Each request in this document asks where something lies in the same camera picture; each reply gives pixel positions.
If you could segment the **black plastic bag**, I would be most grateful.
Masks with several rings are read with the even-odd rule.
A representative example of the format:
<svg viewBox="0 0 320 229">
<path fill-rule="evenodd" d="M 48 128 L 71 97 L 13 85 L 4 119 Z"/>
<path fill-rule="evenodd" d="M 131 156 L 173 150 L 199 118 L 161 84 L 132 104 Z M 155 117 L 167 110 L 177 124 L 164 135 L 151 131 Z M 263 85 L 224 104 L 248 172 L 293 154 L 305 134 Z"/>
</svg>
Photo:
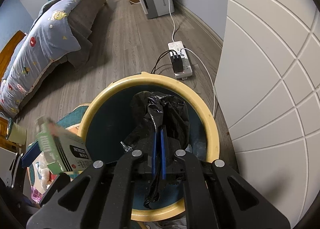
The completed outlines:
<svg viewBox="0 0 320 229">
<path fill-rule="evenodd" d="M 143 151 L 142 140 L 148 137 L 152 129 L 157 131 L 157 171 L 156 176 L 148 181 L 143 203 L 145 208 L 150 209 L 168 184 L 168 180 L 161 177 L 161 130 L 166 129 L 169 137 L 179 140 L 181 149 L 187 148 L 190 130 L 188 107 L 177 96 L 150 91 L 135 94 L 130 107 L 136 126 L 120 143 L 125 152 Z"/>
</svg>

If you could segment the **green white cardboard box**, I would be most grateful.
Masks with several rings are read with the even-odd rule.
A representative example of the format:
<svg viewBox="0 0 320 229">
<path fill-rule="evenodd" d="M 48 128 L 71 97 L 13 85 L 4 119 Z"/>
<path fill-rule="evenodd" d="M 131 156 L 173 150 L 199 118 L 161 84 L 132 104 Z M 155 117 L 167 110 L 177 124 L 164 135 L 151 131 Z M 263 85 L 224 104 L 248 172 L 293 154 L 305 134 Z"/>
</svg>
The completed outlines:
<svg viewBox="0 0 320 229">
<path fill-rule="evenodd" d="M 83 139 L 50 118 L 38 118 L 36 132 L 47 167 L 54 175 L 84 171 L 93 163 Z"/>
</svg>

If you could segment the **yellow rimmed teal trash bin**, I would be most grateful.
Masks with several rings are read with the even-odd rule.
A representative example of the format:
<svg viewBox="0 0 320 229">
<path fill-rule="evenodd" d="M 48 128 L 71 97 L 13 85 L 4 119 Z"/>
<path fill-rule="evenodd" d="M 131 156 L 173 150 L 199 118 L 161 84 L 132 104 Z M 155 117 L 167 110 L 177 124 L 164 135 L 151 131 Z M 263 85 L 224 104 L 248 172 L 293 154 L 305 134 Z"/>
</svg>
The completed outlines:
<svg viewBox="0 0 320 229">
<path fill-rule="evenodd" d="M 80 124 L 79 135 L 82 138 L 87 137 L 94 116 L 107 100 L 125 89 L 141 85 L 158 86 L 170 90 L 184 99 L 194 110 L 204 128 L 207 140 L 206 164 L 211 164 L 219 157 L 219 137 L 215 120 L 200 96 L 177 80 L 147 72 L 123 78 L 104 89 L 91 102 L 86 111 Z M 215 213 L 203 177 L 202 162 L 188 152 L 183 156 L 174 154 L 174 160 L 177 164 L 181 164 L 184 170 L 184 198 L 171 206 L 154 211 L 132 209 L 133 182 L 145 175 L 144 173 L 140 174 L 139 170 L 151 161 L 146 150 L 138 148 L 134 153 L 126 153 L 119 161 L 116 161 L 114 171 L 108 173 L 108 176 L 112 179 L 107 191 L 99 227 L 124 228 L 129 224 L 130 219 L 138 221 L 157 220 L 166 218 L 168 215 L 175 216 L 181 212 L 186 212 L 189 228 L 215 225 Z"/>
</svg>

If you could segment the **teal orange patterned rug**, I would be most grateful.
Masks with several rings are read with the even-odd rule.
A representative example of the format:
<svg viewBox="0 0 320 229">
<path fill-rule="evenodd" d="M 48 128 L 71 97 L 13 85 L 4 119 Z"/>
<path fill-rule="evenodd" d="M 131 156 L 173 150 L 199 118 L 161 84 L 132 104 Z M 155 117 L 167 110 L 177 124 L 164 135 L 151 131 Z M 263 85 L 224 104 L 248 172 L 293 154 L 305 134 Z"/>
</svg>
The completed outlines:
<svg viewBox="0 0 320 229">
<path fill-rule="evenodd" d="M 72 112 L 60 119 L 57 124 L 77 134 L 80 128 L 81 120 L 89 105 L 90 103 L 84 103 L 77 106 Z M 31 157 L 27 157 L 28 163 L 30 163 L 30 159 L 32 160 L 33 157 L 35 157 L 33 162 L 29 165 L 29 167 L 27 167 L 28 179 L 31 185 L 30 198 L 39 204 L 44 193 L 57 175 L 53 175 L 46 167 L 46 160 L 43 153 L 40 151 L 37 141 L 34 141 L 27 146 L 26 153 L 28 154 L 29 151 L 31 151 Z"/>
</svg>

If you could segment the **green cloth on nightstand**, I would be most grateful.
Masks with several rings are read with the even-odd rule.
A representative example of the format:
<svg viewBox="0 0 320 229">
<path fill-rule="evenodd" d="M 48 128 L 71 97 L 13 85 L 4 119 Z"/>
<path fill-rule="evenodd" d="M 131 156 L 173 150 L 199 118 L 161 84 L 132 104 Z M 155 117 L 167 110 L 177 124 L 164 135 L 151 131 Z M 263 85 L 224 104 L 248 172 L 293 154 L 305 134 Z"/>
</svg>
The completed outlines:
<svg viewBox="0 0 320 229">
<path fill-rule="evenodd" d="M 26 128 L 16 124 L 11 118 L 8 120 L 6 140 L 12 145 L 20 148 L 26 144 L 27 130 Z"/>
</svg>

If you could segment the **black charger plug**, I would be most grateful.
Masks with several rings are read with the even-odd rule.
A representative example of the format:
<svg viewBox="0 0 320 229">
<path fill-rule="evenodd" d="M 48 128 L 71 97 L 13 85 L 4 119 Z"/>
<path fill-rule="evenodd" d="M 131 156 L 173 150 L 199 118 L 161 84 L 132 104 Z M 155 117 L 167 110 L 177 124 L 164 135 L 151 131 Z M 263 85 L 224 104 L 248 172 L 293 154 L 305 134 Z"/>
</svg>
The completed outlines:
<svg viewBox="0 0 320 229">
<path fill-rule="evenodd" d="M 170 60 L 174 73 L 183 72 L 183 61 L 181 56 L 175 51 L 171 51 L 171 53 Z"/>
</svg>

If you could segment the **white power strip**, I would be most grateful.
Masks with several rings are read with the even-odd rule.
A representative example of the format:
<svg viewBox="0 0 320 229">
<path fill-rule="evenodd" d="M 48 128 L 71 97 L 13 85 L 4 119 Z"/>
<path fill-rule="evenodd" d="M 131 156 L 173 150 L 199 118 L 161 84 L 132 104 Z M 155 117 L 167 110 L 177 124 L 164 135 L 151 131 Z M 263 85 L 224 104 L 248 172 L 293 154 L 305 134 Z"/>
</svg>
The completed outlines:
<svg viewBox="0 0 320 229">
<path fill-rule="evenodd" d="M 193 70 L 182 41 L 168 43 L 168 49 L 176 79 L 186 80 L 191 77 Z"/>
</svg>

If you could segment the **white wardrobe door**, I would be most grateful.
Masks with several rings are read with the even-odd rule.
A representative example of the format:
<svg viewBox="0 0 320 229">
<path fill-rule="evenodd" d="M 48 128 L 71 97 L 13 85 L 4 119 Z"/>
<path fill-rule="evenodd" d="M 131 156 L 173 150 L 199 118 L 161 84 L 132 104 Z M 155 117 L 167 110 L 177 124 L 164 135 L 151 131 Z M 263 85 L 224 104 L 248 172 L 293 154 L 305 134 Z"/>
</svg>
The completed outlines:
<svg viewBox="0 0 320 229">
<path fill-rule="evenodd" d="M 295 226 L 319 192 L 319 10 L 227 0 L 215 87 L 241 176 Z"/>
</svg>

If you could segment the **blue cartoon print duvet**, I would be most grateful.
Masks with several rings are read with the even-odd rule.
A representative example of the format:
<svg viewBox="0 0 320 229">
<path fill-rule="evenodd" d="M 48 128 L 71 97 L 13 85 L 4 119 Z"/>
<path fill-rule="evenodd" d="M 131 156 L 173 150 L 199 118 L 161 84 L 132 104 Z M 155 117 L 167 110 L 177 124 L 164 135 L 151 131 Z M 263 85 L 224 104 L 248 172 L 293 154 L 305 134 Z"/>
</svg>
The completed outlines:
<svg viewBox="0 0 320 229">
<path fill-rule="evenodd" d="M 51 0 L 41 8 L 29 33 L 16 46 L 1 80 L 1 109 L 14 118 L 49 66 L 79 51 L 72 33 L 71 12 L 89 0 Z"/>
</svg>

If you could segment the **wooden bed frame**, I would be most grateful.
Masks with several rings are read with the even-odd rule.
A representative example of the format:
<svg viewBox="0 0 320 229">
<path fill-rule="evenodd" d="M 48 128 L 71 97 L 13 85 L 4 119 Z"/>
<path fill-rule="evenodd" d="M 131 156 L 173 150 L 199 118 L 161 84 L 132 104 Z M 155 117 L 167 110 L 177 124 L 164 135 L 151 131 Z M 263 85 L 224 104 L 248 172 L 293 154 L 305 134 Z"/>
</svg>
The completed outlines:
<svg viewBox="0 0 320 229">
<path fill-rule="evenodd" d="M 5 47 L 2 49 L 0 53 L 0 77 L 4 76 L 5 70 L 7 69 L 11 57 L 14 53 L 14 50 L 18 43 L 26 36 L 26 33 L 18 30 L 12 38 L 8 41 Z"/>
</svg>

